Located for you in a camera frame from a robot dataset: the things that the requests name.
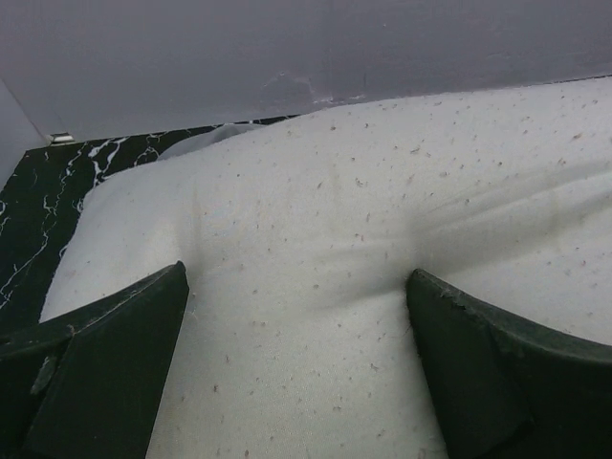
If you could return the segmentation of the grey pillowcase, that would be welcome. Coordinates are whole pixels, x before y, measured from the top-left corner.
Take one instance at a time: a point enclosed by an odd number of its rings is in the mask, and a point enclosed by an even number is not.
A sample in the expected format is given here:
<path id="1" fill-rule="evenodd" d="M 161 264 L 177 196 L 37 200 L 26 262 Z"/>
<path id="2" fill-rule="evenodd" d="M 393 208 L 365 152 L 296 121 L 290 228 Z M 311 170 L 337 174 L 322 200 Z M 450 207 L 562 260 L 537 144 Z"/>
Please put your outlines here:
<path id="1" fill-rule="evenodd" d="M 228 138 L 238 136 L 253 130 L 262 128 L 262 124 L 256 123 L 228 123 L 212 129 L 211 131 L 189 137 L 179 141 L 167 148 L 159 157 L 159 161 L 183 156 L 187 153 L 200 150 L 212 144 L 224 141 Z"/>

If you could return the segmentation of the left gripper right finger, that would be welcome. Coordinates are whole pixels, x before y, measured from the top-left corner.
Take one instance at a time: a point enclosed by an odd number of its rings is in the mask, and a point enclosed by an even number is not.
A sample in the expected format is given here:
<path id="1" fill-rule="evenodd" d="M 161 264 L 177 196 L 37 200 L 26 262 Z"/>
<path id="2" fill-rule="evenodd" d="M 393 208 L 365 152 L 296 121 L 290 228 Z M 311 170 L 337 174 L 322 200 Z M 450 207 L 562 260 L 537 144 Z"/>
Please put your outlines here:
<path id="1" fill-rule="evenodd" d="M 610 457 L 610 346 L 423 270 L 407 279 L 405 298 L 448 457 Z"/>

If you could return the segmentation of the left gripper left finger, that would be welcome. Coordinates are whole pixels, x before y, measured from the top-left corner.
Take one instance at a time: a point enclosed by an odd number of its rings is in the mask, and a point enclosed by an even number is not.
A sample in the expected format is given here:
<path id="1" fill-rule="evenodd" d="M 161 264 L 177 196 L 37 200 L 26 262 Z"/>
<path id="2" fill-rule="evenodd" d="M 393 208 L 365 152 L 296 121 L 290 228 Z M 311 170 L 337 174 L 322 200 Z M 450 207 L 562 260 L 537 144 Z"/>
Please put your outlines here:
<path id="1" fill-rule="evenodd" d="M 188 293 L 177 262 L 2 334 L 2 457 L 145 457 Z"/>

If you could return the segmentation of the white pillow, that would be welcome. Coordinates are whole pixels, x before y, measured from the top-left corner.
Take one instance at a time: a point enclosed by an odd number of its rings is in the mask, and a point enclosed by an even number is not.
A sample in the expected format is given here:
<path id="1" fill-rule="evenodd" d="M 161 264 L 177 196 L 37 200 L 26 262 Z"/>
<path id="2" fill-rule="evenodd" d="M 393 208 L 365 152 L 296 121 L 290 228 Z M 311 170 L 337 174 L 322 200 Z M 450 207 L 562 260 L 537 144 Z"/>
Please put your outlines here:
<path id="1" fill-rule="evenodd" d="M 41 317 L 182 262 L 151 458 L 440 458 L 404 283 L 611 340 L 611 81 L 336 107 L 112 175 Z"/>

